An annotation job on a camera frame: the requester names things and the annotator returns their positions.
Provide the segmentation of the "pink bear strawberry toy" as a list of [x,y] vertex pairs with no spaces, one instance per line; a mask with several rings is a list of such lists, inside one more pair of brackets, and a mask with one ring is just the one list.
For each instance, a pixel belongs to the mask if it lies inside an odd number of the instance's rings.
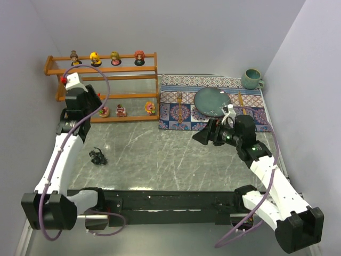
[[110,115],[110,110],[107,106],[103,107],[100,111],[99,111],[99,116],[102,118],[107,118]]

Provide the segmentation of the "strawberry cake slice toy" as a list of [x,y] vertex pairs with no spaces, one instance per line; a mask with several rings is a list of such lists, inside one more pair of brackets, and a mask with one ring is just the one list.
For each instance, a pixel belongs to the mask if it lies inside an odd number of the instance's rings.
[[115,113],[116,113],[117,117],[126,117],[127,116],[126,108],[123,107],[123,105],[121,105],[121,104],[117,105]]

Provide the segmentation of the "yellow hair doll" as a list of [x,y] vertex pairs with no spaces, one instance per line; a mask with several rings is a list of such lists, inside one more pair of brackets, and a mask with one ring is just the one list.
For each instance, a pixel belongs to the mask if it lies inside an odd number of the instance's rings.
[[102,65],[101,58],[97,52],[92,52],[90,54],[90,61],[91,61],[91,66],[93,67],[99,67]]

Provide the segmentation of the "brown bun hair doll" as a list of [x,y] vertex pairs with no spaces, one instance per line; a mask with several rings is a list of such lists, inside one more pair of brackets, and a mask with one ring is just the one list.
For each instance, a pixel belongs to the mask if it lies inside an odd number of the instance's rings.
[[70,59],[71,59],[71,66],[77,66],[77,65],[82,64],[75,50],[71,51]]

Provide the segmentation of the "blonde hair pink doll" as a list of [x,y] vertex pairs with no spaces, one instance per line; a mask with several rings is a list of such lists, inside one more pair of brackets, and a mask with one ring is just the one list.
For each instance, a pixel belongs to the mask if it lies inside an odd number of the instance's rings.
[[116,51],[111,52],[110,59],[113,66],[119,66],[121,64],[121,57]]

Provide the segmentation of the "black dragon toy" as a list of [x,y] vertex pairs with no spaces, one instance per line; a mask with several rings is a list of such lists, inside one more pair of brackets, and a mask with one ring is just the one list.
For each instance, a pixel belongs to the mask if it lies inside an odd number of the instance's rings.
[[100,148],[95,147],[95,150],[91,150],[88,154],[91,158],[91,162],[94,165],[107,165],[108,164],[108,160],[107,158],[104,156],[102,150]]

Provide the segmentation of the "pink bear flower toy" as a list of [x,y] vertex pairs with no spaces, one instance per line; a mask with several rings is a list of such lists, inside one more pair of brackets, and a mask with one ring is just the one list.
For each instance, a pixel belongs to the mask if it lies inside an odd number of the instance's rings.
[[156,108],[155,108],[155,104],[151,101],[147,102],[145,105],[144,105],[144,109],[145,111],[147,112],[147,114],[149,116],[153,116],[156,114]]

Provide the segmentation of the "red hair doll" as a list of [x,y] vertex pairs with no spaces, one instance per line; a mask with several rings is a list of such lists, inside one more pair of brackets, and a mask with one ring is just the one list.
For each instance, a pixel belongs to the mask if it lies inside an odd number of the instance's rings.
[[135,58],[135,61],[134,61],[134,64],[136,65],[136,66],[143,66],[144,64],[145,64],[145,61],[144,61],[144,59],[145,59],[145,54],[144,54],[144,52],[143,51],[141,51],[141,50],[138,50],[138,51],[136,51],[135,53],[134,53],[134,58]]

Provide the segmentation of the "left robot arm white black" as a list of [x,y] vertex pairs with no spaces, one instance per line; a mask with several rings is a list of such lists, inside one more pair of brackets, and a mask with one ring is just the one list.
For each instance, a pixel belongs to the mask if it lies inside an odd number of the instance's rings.
[[68,89],[66,107],[56,127],[53,153],[32,193],[25,193],[22,208],[32,229],[71,230],[77,217],[89,209],[105,209],[101,188],[82,188],[68,196],[74,164],[91,128],[89,114],[102,104],[91,85]]

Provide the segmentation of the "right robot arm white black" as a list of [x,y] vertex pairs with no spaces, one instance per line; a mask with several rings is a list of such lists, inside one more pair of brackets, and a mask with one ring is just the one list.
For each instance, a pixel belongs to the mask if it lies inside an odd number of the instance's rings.
[[319,207],[312,207],[292,187],[279,169],[276,157],[257,140],[256,125],[251,116],[237,116],[233,126],[210,119],[192,138],[203,145],[212,142],[215,146],[234,146],[240,159],[266,188],[264,195],[252,186],[235,190],[235,204],[250,211],[235,228],[257,214],[274,230],[278,244],[288,254],[320,243],[323,212]]

